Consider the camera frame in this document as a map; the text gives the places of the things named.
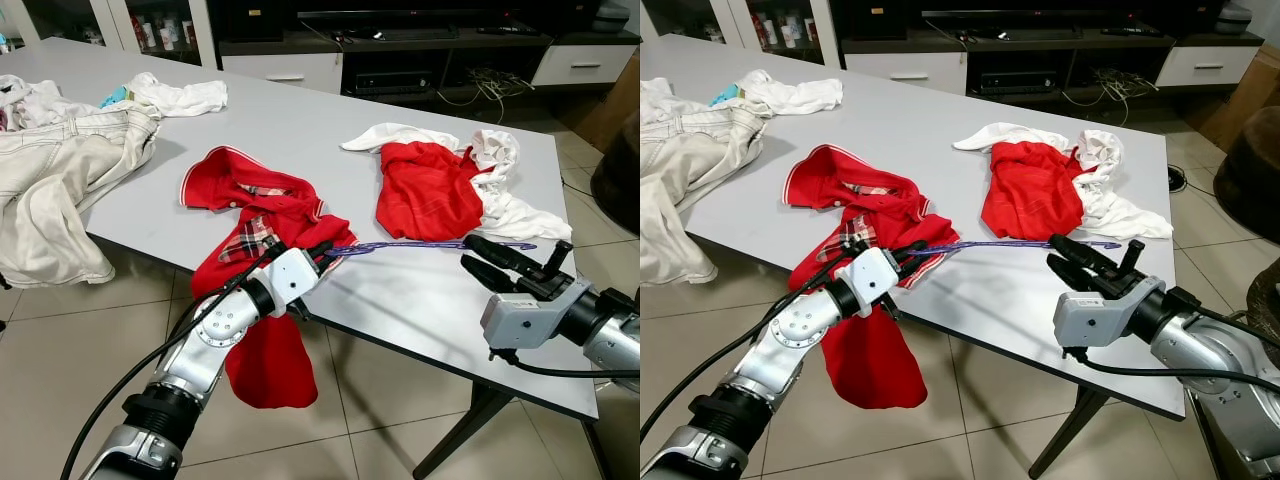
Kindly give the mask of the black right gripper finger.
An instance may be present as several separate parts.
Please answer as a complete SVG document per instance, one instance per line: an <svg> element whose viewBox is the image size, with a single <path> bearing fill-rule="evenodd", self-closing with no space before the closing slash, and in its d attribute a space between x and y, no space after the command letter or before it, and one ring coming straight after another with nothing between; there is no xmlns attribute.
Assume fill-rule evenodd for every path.
<svg viewBox="0 0 1280 480"><path fill-rule="evenodd" d="M1046 262L1050 269L1073 291L1097 292L1094 276L1085 268L1056 253L1050 253Z"/></svg>
<svg viewBox="0 0 1280 480"><path fill-rule="evenodd" d="M495 268L479 257L465 255L460 260L465 271L475 278L481 285L493 293L518 293L517 283L512 280L506 270Z"/></svg>
<svg viewBox="0 0 1280 480"><path fill-rule="evenodd" d="M1066 236L1051 236L1048 243L1053 253L1085 268L1093 276L1117 275L1116 262L1089 244Z"/></svg>
<svg viewBox="0 0 1280 480"><path fill-rule="evenodd" d="M495 243L481 236L467 236L463 244L479 259L502 270L513 270L522 276L543 279L547 273L543 265L509 246Z"/></svg>

